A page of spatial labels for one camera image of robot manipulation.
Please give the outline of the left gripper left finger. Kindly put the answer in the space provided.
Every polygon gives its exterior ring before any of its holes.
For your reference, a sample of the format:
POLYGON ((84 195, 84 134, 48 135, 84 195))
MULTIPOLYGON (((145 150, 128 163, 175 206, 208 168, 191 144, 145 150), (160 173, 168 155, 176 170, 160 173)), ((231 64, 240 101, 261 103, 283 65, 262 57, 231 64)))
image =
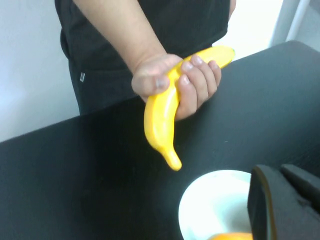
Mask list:
POLYGON ((256 165, 252 169, 247 211, 255 240, 320 238, 320 200, 297 192, 281 168, 256 165))

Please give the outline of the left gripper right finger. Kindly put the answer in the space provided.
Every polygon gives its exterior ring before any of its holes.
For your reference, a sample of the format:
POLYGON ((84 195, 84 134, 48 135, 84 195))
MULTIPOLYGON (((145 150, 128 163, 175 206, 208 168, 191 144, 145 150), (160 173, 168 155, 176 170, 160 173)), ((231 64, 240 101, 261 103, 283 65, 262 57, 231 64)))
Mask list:
POLYGON ((320 199, 320 178, 292 164, 284 164, 280 171, 297 192, 309 200, 320 199))

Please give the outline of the person's right hand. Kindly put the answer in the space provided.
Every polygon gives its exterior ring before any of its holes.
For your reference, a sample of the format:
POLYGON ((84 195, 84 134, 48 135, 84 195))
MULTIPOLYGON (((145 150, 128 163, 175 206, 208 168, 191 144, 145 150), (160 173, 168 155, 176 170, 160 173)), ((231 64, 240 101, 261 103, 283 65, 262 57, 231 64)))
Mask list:
MULTIPOLYGON (((181 61, 179 56, 167 53, 136 59, 129 65, 133 73, 133 91, 144 102, 148 97, 164 92, 170 84, 166 73, 181 61)), ((205 63, 197 55, 183 62, 180 69, 182 74, 177 82, 180 103, 175 115, 177 121, 193 115, 210 99, 217 91, 222 77, 221 69, 215 61, 205 63)))

